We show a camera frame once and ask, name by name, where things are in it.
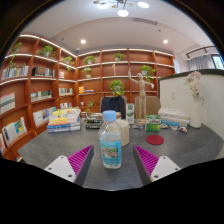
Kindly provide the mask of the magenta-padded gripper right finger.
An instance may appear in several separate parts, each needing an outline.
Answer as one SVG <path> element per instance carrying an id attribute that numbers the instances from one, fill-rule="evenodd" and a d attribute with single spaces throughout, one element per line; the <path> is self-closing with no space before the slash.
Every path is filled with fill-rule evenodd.
<path id="1" fill-rule="evenodd" d="M 143 185 L 180 170 L 180 167 L 169 157 L 158 157 L 137 145 L 133 146 L 133 156 Z"/>

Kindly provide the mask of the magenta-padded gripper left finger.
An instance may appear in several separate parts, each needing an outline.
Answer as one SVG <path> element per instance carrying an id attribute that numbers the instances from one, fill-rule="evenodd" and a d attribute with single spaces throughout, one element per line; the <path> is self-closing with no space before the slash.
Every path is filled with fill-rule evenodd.
<path id="1" fill-rule="evenodd" d="M 45 168 L 45 171 L 82 186 L 93 155 L 94 146 L 89 145 L 68 157 L 60 155 Z"/>

